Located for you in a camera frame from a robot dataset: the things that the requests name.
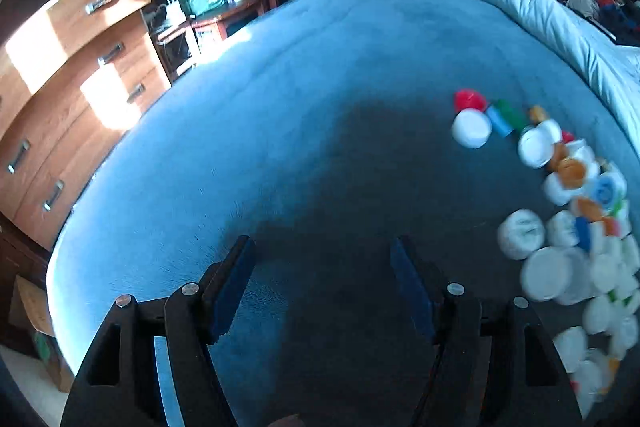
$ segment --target silver bolt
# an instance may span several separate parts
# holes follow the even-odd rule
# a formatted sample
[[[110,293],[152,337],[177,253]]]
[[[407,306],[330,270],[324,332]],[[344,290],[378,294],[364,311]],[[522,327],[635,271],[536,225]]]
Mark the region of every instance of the silver bolt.
[[[182,287],[182,293],[187,296],[196,295],[199,289],[200,289],[200,286],[198,286],[196,283],[188,282]]]
[[[513,304],[516,305],[518,308],[521,308],[521,309],[529,307],[529,301],[527,301],[527,299],[524,298],[524,297],[514,297],[513,298]]]
[[[447,291],[451,295],[460,296],[465,292],[465,287],[457,282],[452,282],[447,286]]]
[[[120,295],[116,298],[116,304],[118,305],[118,308],[124,308],[124,306],[127,306],[130,302],[131,295],[129,295],[128,293]]]

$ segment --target bed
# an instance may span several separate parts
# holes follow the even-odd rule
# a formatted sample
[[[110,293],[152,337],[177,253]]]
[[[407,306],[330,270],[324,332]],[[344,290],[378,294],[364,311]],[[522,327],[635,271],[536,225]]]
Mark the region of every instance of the bed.
[[[540,104],[618,165],[635,208],[638,156],[609,105],[498,7],[296,0],[175,84],[76,204],[47,274],[71,368],[117,295],[168,295],[247,233],[260,259],[230,333],[210,348],[239,425],[291,413],[311,427],[407,425],[432,354],[396,290],[389,240],[407,233],[452,281],[510,299],[521,263],[498,250],[498,225],[519,208],[545,220],[557,211],[514,140],[494,134],[479,150],[452,140],[463,87]],[[536,305],[552,335],[580,324],[581,309]],[[165,410],[180,425],[161,343],[158,353]],[[639,366],[632,352],[617,407]]]

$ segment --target drawer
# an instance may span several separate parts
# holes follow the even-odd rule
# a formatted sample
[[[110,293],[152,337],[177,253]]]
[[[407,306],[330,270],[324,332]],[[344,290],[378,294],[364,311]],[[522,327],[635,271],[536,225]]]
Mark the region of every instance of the drawer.
[[[122,50],[100,67],[116,46]],[[15,217],[40,166],[88,107],[106,126],[126,130],[168,87],[139,13],[107,29],[31,98],[0,141],[0,212]]]
[[[123,132],[85,110],[52,150],[22,199],[15,225],[51,250],[84,186]]]
[[[28,100],[84,45],[150,0],[51,0],[0,47],[0,137]]]

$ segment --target wooden dresser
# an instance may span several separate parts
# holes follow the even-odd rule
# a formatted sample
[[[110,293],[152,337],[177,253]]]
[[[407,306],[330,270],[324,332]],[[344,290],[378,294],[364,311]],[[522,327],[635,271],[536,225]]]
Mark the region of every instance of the wooden dresser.
[[[170,87],[149,1],[51,0],[0,47],[0,342],[15,275],[44,286],[85,185]]]

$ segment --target metal handle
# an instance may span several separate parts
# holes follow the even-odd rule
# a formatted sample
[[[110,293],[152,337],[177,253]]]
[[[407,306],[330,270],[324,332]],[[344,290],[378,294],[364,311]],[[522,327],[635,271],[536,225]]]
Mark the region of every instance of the metal handle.
[[[114,2],[114,1],[115,0],[95,0],[95,1],[90,2],[89,4],[87,4],[84,7],[84,11],[86,12],[87,15],[91,15],[96,10],[99,10],[103,6],[106,6],[107,4],[110,4],[110,3]]]
[[[133,101],[139,97],[142,93],[146,91],[145,84],[138,84],[133,90],[129,93],[129,98],[127,98],[127,103],[133,103]]]
[[[42,207],[44,208],[45,212],[50,212],[51,207],[53,206],[53,204],[56,202],[56,200],[58,199],[60,192],[62,192],[62,189],[65,188],[65,182],[63,182],[62,180],[58,180],[56,182],[56,185],[53,187],[53,194],[51,195],[51,197],[44,202],[44,204],[42,205]]]
[[[123,49],[124,49],[124,44],[122,44],[122,42],[120,42],[119,44],[116,44],[115,47],[109,53],[98,58],[98,66],[102,68],[105,65],[109,64],[109,62],[111,62]]]
[[[20,149],[18,149],[18,153],[15,155],[14,161],[6,166],[6,169],[11,172],[11,174],[15,174],[15,170],[18,168],[18,165],[20,165],[20,162],[22,161],[22,158],[24,158],[25,153],[29,150],[29,147],[31,147],[29,141],[22,140]]]

